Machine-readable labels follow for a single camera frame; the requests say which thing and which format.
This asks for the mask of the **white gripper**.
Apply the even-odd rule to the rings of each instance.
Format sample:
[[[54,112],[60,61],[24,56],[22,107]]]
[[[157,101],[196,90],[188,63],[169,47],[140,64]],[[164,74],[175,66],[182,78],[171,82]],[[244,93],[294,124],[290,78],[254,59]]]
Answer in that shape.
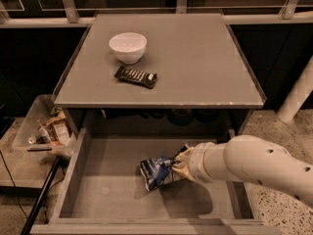
[[[198,183],[211,183],[212,178],[204,167],[204,155],[206,150],[214,146],[212,142],[200,143],[194,148],[189,147],[180,151],[175,157],[172,169],[181,177]]]

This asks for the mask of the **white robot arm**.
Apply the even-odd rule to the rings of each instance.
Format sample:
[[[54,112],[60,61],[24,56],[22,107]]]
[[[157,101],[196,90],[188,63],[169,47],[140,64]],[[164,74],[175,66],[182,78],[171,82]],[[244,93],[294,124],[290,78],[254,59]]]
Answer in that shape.
[[[313,165],[255,136],[240,135],[220,144],[200,143],[177,155],[172,169],[199,184],[233,181],[261,185],[313,207]]]

